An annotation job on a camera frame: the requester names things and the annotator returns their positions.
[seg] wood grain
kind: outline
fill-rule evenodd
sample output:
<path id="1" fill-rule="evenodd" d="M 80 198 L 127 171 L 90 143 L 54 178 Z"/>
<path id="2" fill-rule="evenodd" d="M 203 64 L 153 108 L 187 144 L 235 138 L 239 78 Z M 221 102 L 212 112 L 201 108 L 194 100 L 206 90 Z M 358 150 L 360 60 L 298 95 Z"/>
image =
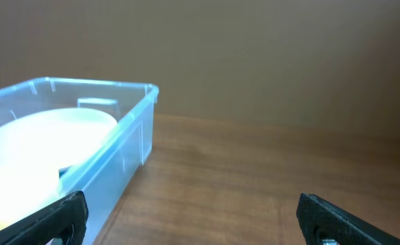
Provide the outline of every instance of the wood grain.
<path id="1" fill-rule="evenodd" d="M 400 238 L 400 142 L 156 116 L 96 244 L 304 244 L 315 193 Z"/>

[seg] table surface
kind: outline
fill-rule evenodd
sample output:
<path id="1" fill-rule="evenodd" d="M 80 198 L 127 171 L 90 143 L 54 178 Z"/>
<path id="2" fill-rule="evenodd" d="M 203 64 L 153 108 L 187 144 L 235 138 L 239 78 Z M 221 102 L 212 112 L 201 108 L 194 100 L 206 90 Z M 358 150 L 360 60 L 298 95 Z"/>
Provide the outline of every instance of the table surface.
<path id="1" fill-rule="evenodd" d="M 400 142 L 158 115 L 153 147 L 96 244 L 305 244 L 302 192 L 400 238 Z"/>

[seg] yellow object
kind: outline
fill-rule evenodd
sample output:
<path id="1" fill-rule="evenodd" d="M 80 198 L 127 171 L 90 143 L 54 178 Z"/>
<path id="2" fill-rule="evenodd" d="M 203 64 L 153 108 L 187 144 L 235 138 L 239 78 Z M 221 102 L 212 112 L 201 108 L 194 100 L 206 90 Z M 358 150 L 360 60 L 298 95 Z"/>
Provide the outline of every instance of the yellow object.
<path id="1" fill-rule="evenodd" d="M 0 167 L 0 230 L 58 199 L 59 171 Z"/>

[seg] white plate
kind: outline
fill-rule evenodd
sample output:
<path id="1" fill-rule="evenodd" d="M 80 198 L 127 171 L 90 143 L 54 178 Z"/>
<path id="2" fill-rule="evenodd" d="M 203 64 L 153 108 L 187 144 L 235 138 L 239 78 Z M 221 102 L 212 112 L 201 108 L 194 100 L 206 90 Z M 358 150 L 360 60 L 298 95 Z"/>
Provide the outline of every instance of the white plate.
<path id="1" fill-rule="evenodd" d="M 45 165 L 65 169 L 90 159 L 117 125 L 90 108 L 39 112 L 0 127 L 0 165 Z"/>

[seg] plastic storage bin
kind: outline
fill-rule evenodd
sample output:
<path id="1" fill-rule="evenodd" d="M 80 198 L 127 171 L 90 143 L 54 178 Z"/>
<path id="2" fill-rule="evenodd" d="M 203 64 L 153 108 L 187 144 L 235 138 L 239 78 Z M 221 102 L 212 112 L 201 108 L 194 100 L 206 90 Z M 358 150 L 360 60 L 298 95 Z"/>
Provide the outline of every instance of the plastic storage bin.
<path id="1" fill-rule="evenodd" d="M 70 167 L 60 177 L 61 196 L 84 191 L 89 209 L 84 244 L 95 240 L 152 150 L 158 93 L 153 84 L 70 78 L 36 78 L 0 89 L 0 126 L 36 112 L 73 107 L 101 110 L 118 121 L 87 162 Z"/>

